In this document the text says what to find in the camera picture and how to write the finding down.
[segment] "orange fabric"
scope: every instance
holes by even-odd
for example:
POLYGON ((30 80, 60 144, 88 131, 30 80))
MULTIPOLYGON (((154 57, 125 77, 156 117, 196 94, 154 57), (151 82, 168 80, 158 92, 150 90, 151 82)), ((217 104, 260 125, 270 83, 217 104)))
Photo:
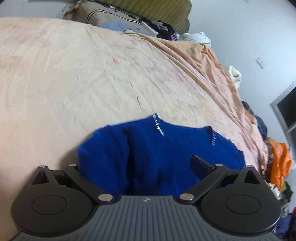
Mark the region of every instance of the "orange fabric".
POLYGON ((274 154, 274 159, 269 167, 269 180, 271 184, 275 184, 278 188, 281 188, 284 184, 284 178, 291 170, 291 156, 286 144, 278 143, 271 137, 268 138, 268 141, 271 144, 271 151, 274 154))

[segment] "blue knit garment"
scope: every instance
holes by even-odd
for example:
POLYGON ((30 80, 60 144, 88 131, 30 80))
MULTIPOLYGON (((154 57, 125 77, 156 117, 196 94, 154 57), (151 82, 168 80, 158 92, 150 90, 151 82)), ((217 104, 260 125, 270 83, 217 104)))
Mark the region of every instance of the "blue knit garment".
POLYGON ((244 166, 243 152, 211 127, 176 126, 156 114, 98 129, 78 147, 80 173, 115 197, 178 197, 200 181, 190 169, 192 155, 229 169, 244 166))

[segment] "blanket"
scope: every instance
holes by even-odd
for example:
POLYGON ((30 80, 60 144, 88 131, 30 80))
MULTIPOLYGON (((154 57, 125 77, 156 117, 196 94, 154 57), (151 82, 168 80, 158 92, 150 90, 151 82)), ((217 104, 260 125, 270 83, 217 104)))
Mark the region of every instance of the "blanket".
POLYGON ((209 46, 83 23, 0 19, 0 240, 16 233, 10 206, 35 168, 77 163, 95 129, 158 113, 211 126, 265 166, 267 148, 209 46))

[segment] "dark window glass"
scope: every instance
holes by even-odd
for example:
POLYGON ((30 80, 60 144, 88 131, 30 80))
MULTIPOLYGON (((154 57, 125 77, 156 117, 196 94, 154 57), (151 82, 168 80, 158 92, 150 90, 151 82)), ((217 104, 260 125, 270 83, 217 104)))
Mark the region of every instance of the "dark window glass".
POLYGON ((296 0, 289 0, 296 7, 296 0))
POLYGON ((288 128, 290 128, 296 122, 296 88, 279 102, 277 106, 288 128))
POLYGON ((290 133, 291 133, 294 144, 296 144, 296 128, 293 129, 290 133))

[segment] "bed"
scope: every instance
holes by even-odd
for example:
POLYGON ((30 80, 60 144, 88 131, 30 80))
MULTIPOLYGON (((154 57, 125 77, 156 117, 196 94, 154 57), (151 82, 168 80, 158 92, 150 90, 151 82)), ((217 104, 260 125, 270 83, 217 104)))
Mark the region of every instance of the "bed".
POLYGON ((67 8, 65 9, 63 19, 88 23, 93 26, 114 31, 132 30, 137 33, 151 35, 151 33, 140 24, 139 19, 142 17, 131 12, 119 8, 110 8, 108 5, 104 6, 92 1, 84 1, 73 5, 74 6, 69 5, 68 10, 67 8))
POLYGON ((126 0, 83 0, 73 1, 70 9, 65 7, 64 19, 77 22, 91 23, 101 26, 102 23, 111 20, 138 20, 145 17, 149 20, 161 20, 170 24, 178 33, 189 31, 188 15, 191 10, 190 0, 152 0, 152 1, 126 1, 126 0))
POLYGON ((10 206, 40 164, 76 163, 93 130, 157 113, 212 128, 265 167, 256 123, 209 46, 73 21, 0 19, 0 240, 17 230, 10 206))

